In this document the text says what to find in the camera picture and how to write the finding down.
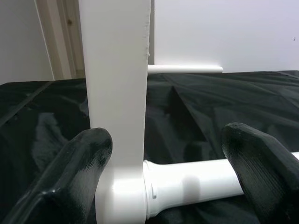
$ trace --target white wall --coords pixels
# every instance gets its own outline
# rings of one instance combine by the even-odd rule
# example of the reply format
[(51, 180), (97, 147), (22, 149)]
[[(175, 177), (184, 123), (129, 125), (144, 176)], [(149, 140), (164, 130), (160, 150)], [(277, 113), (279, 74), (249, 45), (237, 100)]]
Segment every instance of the white wall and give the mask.
[(155, 64), (299, 69), (298, 0), (156, 0)]
[(53, 80), (34, 0), (0, 0), (0, 84)]

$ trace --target black tablecloth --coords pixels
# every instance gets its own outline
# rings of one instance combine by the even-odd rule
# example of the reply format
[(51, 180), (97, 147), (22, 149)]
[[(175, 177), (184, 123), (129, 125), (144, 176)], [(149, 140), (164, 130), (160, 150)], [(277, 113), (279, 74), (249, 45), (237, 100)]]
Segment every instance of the black tablecloth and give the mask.
[[(220, 130), (230, 122), (248, 124), (299, 151), (299, 72), (148, 77), (145, 159), (158, 164), (222, 159)], [(63, 145), (89, 127), (84, 79), (0, 86), (0, 221)], [(147, 223), (258, 220), (244, 196), (237, 196), (168, 209)]]

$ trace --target white pipe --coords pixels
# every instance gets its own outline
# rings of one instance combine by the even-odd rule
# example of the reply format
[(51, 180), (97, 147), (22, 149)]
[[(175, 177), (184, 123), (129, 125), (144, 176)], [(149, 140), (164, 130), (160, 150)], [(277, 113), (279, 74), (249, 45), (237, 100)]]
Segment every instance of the white pipe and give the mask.
[[(299, 152), (293, 155), (299, 159)], [(144, 161), (143, 175), (147, 219), (167, 208), (243, 194), (228, 160), (169, 165)]]
[(222, 73), (223, 68), (217, 65), (159, 65), (149, 64), (148, 74), (157, 73)]

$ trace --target black fabric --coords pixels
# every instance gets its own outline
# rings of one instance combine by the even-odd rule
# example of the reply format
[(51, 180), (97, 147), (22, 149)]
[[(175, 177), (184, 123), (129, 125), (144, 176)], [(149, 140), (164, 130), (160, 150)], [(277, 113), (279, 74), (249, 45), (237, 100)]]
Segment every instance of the black fabric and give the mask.
[[(0, 86), (0, 115), (43, 84)], [(222, 159), (220, 133), (231, 122), (250, 125), (298, 151), (298, 87), (297, 71), (150, 75), (144, 158), (158, 164)], [(88, 128), (83, 79), (52, 83), (0, 127), (0, 221), (63, 145)], [(258, 219), (238, 196), (168, 209), (147, 223), (252, 224)]]

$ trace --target white pvc pipe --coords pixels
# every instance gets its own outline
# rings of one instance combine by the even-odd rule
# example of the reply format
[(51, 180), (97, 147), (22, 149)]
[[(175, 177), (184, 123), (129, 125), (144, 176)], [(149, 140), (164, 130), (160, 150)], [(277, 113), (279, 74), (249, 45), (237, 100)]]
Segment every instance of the white pvc pipe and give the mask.
[(217, 65), (159, 65), (149, 64), (148, 74), (157, 73), (222, 73), (223, 68)]
[[(299, 159), (299, 152), (293, 155)], [(167, 208), (243, 194), (228, 160), (169, 165), (144, 161), (143, 175), (147, 219)]]

